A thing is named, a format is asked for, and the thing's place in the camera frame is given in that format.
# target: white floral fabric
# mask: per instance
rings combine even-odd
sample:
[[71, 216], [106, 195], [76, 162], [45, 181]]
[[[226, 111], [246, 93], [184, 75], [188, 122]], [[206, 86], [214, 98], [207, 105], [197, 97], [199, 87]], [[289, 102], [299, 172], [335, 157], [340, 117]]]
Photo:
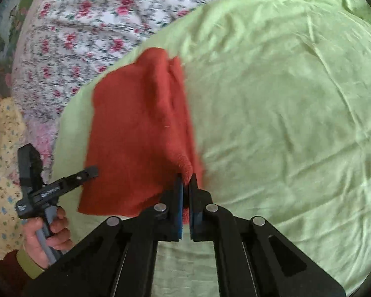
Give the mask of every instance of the white floral fabric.
[[57, 120], [79, 88], [175, 19], [211, 0], [42, 0], [13, 68], [29, 141], [49, 171]]

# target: orange cloth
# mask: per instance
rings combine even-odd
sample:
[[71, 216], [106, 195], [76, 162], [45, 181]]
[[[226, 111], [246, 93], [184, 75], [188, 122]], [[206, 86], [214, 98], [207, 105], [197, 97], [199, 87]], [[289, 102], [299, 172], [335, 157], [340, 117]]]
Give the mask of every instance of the orange cloth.
[[179, 58], [147, 49], [95, 87], [85, 166], [99, 177], [83, 186], [78, 211], [136, 216], [171, 189], [176, 173], [202, 179]]

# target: light green fabric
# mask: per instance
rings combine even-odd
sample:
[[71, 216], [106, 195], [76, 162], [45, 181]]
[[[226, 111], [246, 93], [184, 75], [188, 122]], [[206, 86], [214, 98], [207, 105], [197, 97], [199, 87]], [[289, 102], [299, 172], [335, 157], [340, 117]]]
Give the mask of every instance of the light green fabric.
[[[149, 47], [183, 62], [203, 182], [214, 202], [243, 218], [264, 216], [347, 293], [355, 290], [371, 270], [365, 0], [218, 0], [161, 30], [109, 71]], [[64, 110], [54, 179], [83, 168], [91, 95], [103, 76]], [[76, 242], [106, 218], [77, 213], [79, 194], [60, 200]], [[218, 296], [212, 245], [192, 243], [184, 231], [185, 240], [159, 246], [153, 295]]]
[[44, 272], [44, 269], [40, 268], [40, 266], [29, 257], [24, 249], [17, 252], [17, 261], [23, 271], [32, 279], [36, 279]]

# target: person's hand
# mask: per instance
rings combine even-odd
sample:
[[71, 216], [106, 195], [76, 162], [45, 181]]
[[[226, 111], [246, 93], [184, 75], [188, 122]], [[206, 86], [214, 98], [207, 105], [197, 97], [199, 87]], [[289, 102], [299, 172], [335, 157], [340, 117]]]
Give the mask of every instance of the person's hand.
[[[23, 235], [25, 239], [25, 251], [41, 268], [48, 268], [48, 258], [38, 242], [36, 231], [43, 227], [43, 219], [30, 218], [23, 225]], [[56, 250], [70, 250], [73, 242], [70, 240], [70, 230], [67, 229], [69, 221], [66, 212], [58, 207], [57, 218], [51, 223], [50, 229], [54, 235], [46, 240], [47, 245]]]

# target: yellow patterned fabric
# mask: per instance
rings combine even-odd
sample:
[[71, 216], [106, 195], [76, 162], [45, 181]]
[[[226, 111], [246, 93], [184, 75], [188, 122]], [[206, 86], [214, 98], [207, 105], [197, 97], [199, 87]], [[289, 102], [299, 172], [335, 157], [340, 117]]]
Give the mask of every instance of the yellow patterned fabric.
[[15, 211], [15, 202], [22, 197], [17, 182], [9, 171], [14, 171], [17, 151], [24, 143], [26, 126], [12, 98], [0, 102], [0, 260], [23, 244], [21, 220]]

